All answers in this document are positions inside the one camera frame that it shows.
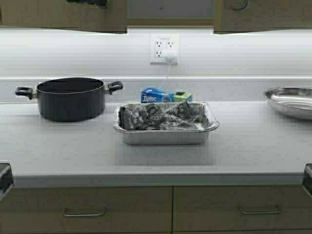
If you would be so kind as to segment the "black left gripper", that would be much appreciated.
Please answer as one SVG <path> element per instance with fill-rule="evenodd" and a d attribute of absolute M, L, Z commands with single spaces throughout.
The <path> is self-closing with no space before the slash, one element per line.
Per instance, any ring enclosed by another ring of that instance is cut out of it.
<path fill-rule="evenodd" d="M 89 4 L 97 7 L 107 7 L 107 0 L 67 0 L 68 3 Z"/>

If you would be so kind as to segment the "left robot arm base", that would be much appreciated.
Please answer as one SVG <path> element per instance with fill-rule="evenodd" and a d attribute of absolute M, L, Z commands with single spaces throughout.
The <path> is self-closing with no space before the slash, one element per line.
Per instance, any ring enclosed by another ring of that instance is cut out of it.
<path fill-rule="evenodd" d="M 14 187 L 14 180 L 11 165 L 8 163 L 0 164 L 0 200 Z"/>

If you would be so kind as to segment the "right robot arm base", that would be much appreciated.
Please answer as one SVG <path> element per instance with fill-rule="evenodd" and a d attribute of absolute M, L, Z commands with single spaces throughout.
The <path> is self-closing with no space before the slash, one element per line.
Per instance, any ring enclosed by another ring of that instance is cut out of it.
<path fill-rule="evenodd" d="M 303 188 L 305 191 L 312 196 L 312 165 L 307 164 L 304 170 L 303 177 Z"/>

